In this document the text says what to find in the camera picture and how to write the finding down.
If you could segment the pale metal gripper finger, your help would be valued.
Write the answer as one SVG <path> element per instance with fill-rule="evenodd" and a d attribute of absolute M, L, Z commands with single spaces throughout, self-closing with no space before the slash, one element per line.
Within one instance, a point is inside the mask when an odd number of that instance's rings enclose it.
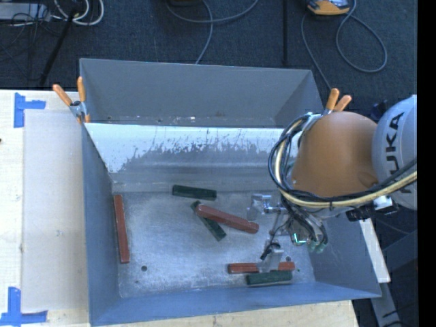
<path fill-rule="evenodd" d="M 250 206 L 247 208 L 247 219 L 255 221 L 258 216 L 272 212 L 271 195 L 255 193 L 251 196 Z"/>
<path fill-rule="evenodd" d="M 260 272 L 269 273 L 278 270 L 279 263 L 284 254 L 281 245 L 276 241 L 270 241 L 260 256 Z"/>

